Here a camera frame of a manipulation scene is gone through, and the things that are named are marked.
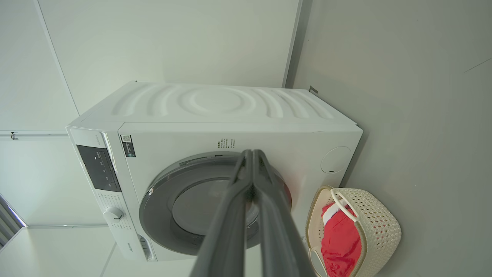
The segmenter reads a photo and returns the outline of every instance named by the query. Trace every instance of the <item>white fabric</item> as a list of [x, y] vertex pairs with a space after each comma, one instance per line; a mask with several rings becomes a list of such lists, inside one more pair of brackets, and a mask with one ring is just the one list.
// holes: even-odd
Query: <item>white fabric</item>
[[[345, 201], [345, 199], [341, 199], [340, 204], [345, 207], [347, 205], [347, 202]], [[323, 214], [323, 224], [326, 225], [326, 222], [328, 222], [328, 220], [330, 220], [339, 210], [340, 208], [336, 203], [331, 205]]]

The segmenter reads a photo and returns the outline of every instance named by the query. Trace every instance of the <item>red clothing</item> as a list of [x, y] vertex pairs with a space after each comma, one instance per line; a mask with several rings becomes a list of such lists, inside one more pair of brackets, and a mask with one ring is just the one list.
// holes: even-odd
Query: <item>red clothing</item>
[[[323, 213], [333, 204], [323, 207]], [[345, 207], [355, 216], [352, 209]], [[361, 237], [352, 219], [338, 211], [325, 225], [321, 254], [329, 277], [348, 277], [361, 256]]]

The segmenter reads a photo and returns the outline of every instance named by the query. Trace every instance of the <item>basket handle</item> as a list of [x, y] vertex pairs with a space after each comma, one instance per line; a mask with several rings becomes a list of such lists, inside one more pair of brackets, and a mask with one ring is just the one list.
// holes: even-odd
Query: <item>basket handle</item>
[[[313, 256], [314, 256], [314, 257], [316, 257], [316, 258], [318, 258], [319, 265], [320, 265], [320, 266], [322, 266], [322, 267], [323, 267], [323, 269], [324, 269], [324, 272], [323, 272], [324, 274], [321, 274], [321, 273], [318, 271], [318, 270], [319, 270], [319, 268], [318, 268], [319, 266], [318, 266], [318, 267], [314, 266], [314, 263], [313, 263]], [[313, 247], [313, 248], [309, 248], [309, 259], [310, 259], [310, 261], [311, 261], [312, 267], [314, 268], [314, 272], [316, 273], [316, 275], [317, 275], [318, 277], [329, 277], [329, 276], [328, 276], [328, 273], [326, 272], [326, 269], [325, 269], [325, 263], [324, 263], [324, 261], [321, 259], [321, 257], [319, 256], [318, 251], [316, 251], [316, 249], [314, 249], [314, 247]]]
[[359, 221], [358, 218], [356, 218], [355, 216], [353, 216], [349, 211], [347, 211], [347, 209], [345, 209], [345, 207], [340, 203], [340, 201], [338, 200], [338, 197], [337, 197], [337, 194], [340, 195], [343, 199], [345, 199], [345, 202], [347, 202], [347, 204], [352, 208], [352, 206], [350, 205], [350, 202], [336, 189], [332, 189], [331, 190], [331, 193], [332, 193], [332, 198], [333, 198], [333, 201], [335, 201], [335, 203], [337, 204], [337, 206], [343, 211], [343, 213], [345, 213], [346, 216], [348, 216], [348, 218], [352, 219], [353, 222], [357, 222]]

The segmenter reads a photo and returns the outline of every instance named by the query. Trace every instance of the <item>washing machine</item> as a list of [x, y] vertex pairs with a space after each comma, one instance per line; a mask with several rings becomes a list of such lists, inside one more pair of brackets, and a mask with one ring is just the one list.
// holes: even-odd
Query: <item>washing machine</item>
[[[124, 85], [67, 131], [118, 247], [141, 261], [196, 256], [245, 149], [266, 154], [304, 236], [317, 189], [339, 186], [362, 135], [306, 90], [146, 82]], [[246, 209], [253, 247], [259, 211]]]

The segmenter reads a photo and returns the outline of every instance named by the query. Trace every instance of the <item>laundry basket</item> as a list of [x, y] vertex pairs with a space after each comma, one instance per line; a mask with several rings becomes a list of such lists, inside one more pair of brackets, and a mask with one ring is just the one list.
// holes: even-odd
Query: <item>laundry basket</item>
[[[354, 217], [339, 202], [345, 199]], [[401, 228], [395, 217], [371, 193], [354, 188], [319, 188], [309, 211], [306, 224], [306, 239], [309, 257], [313, 263], [321, 263], [325, 272], [320, 272], [319, 265], [314, 266], [320, 277], [326, 277], [325, 263], [321, 254], [321, 240], [325, 225], [321, 217], [324, 206], [336, 203], [339, 208], [354, 221], [361, 237], [362, 251], [350, 277], [372, 277], [388, 262], [401, 239]]]

